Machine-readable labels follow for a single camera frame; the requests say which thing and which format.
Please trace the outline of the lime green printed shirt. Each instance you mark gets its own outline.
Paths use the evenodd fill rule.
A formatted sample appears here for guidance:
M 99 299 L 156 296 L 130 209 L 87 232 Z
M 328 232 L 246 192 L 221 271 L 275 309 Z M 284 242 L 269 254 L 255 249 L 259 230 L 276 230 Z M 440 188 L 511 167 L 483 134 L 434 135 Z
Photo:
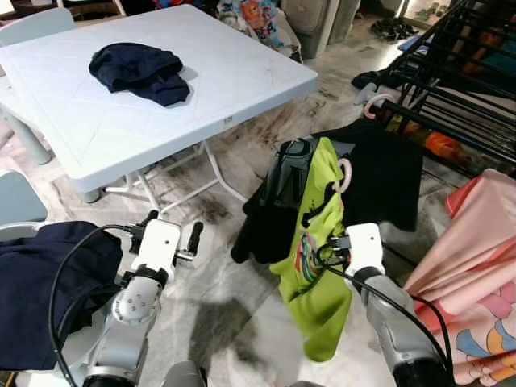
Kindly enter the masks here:
M 338 159 L 331 140 L 317 142 L 288 254 L 270 265 L 270 272 L 280 279 L 281 298 L 305 336 L 303 353 L 316 362 L 335 354 L 352 301 L 345 280 L 325 268 L 328 237 L 345 233 L 343 193 L 333 189 L 343 178 Z

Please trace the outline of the pale pink plastic hanger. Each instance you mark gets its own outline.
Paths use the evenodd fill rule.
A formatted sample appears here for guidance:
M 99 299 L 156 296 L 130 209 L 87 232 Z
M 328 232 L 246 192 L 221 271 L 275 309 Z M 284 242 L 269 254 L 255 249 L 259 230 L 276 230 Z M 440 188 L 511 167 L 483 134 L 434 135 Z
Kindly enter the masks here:
M 387 102 L 394 102 L 397 100 L 392 94 L 376 94 L 373 95 L 366 103 L 364 104 L 364 117 L 368 119 L 374 119 L 377 116 L 377 112 L 383 108 L 384 104 Z
M 342 170 L 343 178 L 340 178 L 338 183 L 333 185 L 333 189 L 335 189 L 336 193 L 343 194 L 349 188 L 351 184 L 351 180 L 353 177 L 353 170 L 351 161 L 348 158 L 340 158 L 338 159 L 339 169 Z

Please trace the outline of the navy garment with white lining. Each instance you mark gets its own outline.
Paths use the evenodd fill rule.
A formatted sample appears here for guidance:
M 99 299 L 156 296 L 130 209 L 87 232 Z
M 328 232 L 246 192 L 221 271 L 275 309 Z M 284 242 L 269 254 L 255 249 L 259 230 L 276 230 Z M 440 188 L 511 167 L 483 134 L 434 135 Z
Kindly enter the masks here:
M 121 239 L 84 221 L 0 242 L 0 371 L 55 368 L 48 320 L 80 331 L 114 294 Z

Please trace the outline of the black t-shirt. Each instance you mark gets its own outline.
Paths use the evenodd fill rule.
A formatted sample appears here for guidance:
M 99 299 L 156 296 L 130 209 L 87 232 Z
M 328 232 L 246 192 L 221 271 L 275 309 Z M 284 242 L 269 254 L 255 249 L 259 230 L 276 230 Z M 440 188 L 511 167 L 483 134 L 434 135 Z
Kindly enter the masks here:
M 243 204 L 246 218 L 230 251 L 236 263 L 276 263 L 287 257 L 320 139 L 329 140 L 336 157 L 351 162 L 353 177 L 343 192 L 343 224 L 390 222 L 415 230 L 422 152 L 375 119 L 357 119 L 279 145 L 265 180 Z

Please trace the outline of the grey robot left leg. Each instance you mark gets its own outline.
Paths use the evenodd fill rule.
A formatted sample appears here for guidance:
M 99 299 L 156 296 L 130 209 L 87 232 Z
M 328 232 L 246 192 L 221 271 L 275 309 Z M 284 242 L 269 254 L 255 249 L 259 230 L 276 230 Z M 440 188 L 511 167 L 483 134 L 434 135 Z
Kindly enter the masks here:
M 207 387 L 206 373 L 191 360 L 171 365 L 160 387 Z

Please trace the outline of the light blue plastic folding table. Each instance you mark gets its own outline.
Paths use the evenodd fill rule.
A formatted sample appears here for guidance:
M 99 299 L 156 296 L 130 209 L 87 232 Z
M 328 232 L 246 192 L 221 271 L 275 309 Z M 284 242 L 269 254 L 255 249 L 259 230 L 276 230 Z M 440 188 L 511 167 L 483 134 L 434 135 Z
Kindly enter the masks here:
M 190 89 L 175 106 L 111 92 L 88 66 L 100 48 L 136 42 L 183 63 Z M 103 191 L 317 88 L 317 74 L 191 5 L 32 38 L 0 40 L 0 68 L 28 125 L 81 195 Z

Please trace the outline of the pink cartoon print garment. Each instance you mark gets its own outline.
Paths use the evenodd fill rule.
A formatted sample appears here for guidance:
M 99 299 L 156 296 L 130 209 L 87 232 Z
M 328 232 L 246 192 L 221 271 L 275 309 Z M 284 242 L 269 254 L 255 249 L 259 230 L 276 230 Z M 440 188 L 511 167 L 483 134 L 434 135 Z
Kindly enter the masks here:
M 486 169 L 445 202 L 451 224 L 405 288 L 416 314 L 449 343 L 457 384 L 516 375 L 516 185 Z

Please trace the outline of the orange cloth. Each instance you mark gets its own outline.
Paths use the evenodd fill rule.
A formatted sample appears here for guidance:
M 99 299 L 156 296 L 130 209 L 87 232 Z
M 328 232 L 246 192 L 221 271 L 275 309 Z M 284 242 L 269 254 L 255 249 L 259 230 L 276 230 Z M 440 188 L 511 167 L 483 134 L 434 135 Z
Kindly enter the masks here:
M 457 140 L 451 139 L 441 133 L 431 131 L 424 141 L 424 147 L 429 152 L 455 164 L 467 165 L 469 158 L 467 152 Z

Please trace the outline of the plain navy crumpled garment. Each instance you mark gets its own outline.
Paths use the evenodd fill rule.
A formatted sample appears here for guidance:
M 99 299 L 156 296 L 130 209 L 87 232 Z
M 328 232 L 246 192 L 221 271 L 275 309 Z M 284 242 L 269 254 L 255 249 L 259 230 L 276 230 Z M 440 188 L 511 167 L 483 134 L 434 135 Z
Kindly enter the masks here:
M 127 91 L 159 106 L 175 106 L 190 96 L 181 59 L 166 49 L 115 42 L 92 55 L 88 70 L 108 92 Z

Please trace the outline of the black metal drying rack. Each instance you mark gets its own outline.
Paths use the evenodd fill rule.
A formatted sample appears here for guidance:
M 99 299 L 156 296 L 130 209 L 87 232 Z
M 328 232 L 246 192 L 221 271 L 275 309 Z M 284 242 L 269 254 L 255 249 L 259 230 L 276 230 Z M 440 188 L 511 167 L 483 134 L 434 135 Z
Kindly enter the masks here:
M 420 145 L 429 159 L 475 177 L 484 169 L 516 174 L 516 74 L 496 78 L 483 59 L 505 40 L 515 41 L 516 0 L 451 0 L 426 55 L 401 54 L 377 74 L 356 99 L 392 94 L 375 119 Z M 424 147 L 435 131 L 457 140 L 467 165 L 445 160 Z

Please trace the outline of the teal cloth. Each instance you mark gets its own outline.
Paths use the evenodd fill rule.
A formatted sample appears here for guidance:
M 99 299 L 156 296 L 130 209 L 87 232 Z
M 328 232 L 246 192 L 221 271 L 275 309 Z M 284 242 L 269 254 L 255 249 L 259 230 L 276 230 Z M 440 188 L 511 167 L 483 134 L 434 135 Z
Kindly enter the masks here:
M 496 78 L 513 78 L 516 71 L 515 41 L 505 40 L 501 47 L 488 54 L 483 62 L 490 66 L 486 74 Z

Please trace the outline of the blue floor mat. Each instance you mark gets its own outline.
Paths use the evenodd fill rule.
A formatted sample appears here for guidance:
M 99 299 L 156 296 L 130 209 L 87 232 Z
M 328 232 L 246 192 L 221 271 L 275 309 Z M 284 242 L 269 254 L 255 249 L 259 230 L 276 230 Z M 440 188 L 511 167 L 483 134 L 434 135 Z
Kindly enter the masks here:
M 432 40 L 434 40 L 432 36 L 416 35 L 398 45 L 397 49 L 402 54 L 426 55 L 431 47 Z

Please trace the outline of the colourful cartoon print cloth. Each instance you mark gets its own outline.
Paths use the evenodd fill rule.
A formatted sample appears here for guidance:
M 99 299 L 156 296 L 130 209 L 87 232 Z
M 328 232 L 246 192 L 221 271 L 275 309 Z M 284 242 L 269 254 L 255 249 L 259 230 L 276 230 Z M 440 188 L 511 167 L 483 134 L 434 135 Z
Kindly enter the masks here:
M 302 62 L 298 37 L 274 0 L 220 0 L 216 16 L 265 47 L 293 61 Z

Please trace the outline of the grey air cooler unit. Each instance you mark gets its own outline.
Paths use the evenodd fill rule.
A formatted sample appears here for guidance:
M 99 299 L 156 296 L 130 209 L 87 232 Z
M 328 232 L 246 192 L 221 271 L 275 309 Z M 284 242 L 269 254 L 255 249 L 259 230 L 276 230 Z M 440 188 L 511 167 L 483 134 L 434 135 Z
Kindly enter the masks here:
M 281 0 L 281 10 L 300 42 L 300 56 L 314 59 L 329 44 L 343 42 L 361 0 Z

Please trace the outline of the dark sandals heap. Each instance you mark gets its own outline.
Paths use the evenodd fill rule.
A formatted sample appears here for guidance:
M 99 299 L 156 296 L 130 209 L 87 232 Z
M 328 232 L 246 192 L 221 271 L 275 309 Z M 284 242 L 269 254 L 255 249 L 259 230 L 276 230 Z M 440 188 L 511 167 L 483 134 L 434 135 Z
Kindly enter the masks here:
M 402 18 L 380 19 L 380 21 L 373 22 L 371 32 L 373 35 L 389 41 L 408 40 L 418 34 L 416 28 Z

